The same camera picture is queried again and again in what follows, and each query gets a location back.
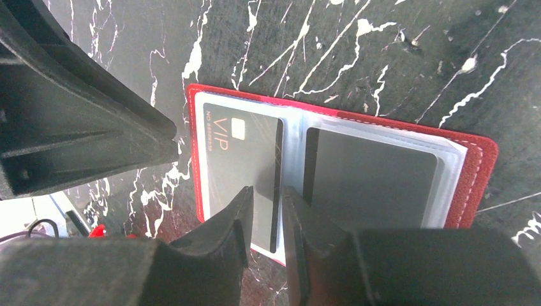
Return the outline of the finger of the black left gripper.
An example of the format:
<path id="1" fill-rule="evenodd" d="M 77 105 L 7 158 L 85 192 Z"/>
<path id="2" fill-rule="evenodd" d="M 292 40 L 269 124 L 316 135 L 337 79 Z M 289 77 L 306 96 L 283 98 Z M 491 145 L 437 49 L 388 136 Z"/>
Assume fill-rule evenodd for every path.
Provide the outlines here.
<path id="1" fill-rule="evenodd" d="M 42 1 L 1 2 L 1 198 L 178 157 L 176 125 L 72 43 Z"/>

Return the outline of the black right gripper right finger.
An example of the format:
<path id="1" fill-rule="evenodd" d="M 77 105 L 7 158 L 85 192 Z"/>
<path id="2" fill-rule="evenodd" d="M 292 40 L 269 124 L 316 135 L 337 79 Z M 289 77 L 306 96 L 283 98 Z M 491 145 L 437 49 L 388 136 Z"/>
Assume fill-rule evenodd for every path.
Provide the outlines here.
<path id="1" fill-rule="evenodd" d="M 291 186 L 283 234 L 291 305 L 539 305 L 540 278 L 488 229 L 355 229 Z"/>

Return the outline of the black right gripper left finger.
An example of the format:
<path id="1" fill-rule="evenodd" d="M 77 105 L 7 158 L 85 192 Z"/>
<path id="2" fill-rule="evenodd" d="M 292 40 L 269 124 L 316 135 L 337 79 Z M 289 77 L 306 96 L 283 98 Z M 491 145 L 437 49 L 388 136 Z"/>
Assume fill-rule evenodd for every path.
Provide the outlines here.
<path id="1" fill-rule="evenodd" d="M 2 305 L 238 305 L 253 188 L 183 237 L 26 238 L 1 253 Z"/>

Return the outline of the black credit card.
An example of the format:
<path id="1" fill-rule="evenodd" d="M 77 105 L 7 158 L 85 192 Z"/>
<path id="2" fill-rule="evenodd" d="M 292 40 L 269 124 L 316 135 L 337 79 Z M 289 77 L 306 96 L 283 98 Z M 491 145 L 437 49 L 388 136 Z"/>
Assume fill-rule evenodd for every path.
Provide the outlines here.
<path id="1" fill-rule="evenodd" d="M 244 186 L 253 187 L 251 241 L 274 253 L 283 121 L 210 103 L 204 115 L 210 214 L 223 210 Z"/>

